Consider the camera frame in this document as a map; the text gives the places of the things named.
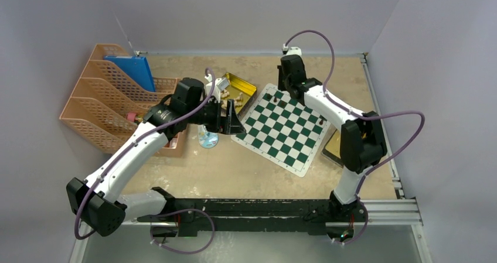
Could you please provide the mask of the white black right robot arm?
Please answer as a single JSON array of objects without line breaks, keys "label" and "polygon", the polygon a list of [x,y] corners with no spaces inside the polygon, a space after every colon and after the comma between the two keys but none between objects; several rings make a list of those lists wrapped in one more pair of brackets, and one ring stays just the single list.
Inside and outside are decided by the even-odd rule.
[{"label": "white black right robot arm", "polygon": [[366,171],[378,165],[387,154],[382,123],[377,113],[361,112],[334,96],[317,79],[306,75],[301,56],[288,54],[278,65],[278,89],[304,107],[317,112],[340,134],[339,157],[343,172],[333,189],[329,204],[330,215],[343,220],[352,212],[351,203],[358,199],[359,187]]}]

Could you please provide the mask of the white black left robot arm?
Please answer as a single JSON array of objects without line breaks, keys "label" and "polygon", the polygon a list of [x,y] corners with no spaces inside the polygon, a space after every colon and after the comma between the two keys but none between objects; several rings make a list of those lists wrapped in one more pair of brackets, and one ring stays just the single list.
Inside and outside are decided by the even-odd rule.
[{"label": "white black left robot arm", "polygon": [[146,161],[184,131],[188,125],[203,125],[207,131],[223,135],[246,130],[236,114],[237,100],[218,99],[195,78],[183,78],[173,94],[151,107],[123,146],[84,180],[73,178],[66,186],[71,210],[76,216],[74,235],[83,240],[93,233],[105,237],[123,222],[154,215],[170,220],[173,203],[157,189],[123,195],[122,190]]}]

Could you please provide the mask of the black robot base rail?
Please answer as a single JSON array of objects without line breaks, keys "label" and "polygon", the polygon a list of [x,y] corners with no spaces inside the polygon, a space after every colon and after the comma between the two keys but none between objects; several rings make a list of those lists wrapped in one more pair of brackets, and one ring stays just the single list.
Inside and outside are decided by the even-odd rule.
[{"label": "black robot base rail", "polygon": [[161,212],[140,223],[171,222],[179,236],[200,231],[298,232],[339,236],[351,222],[366,220],[366,209],[354,201],[340,206],[329,199],[184,199],[169,198]]}]

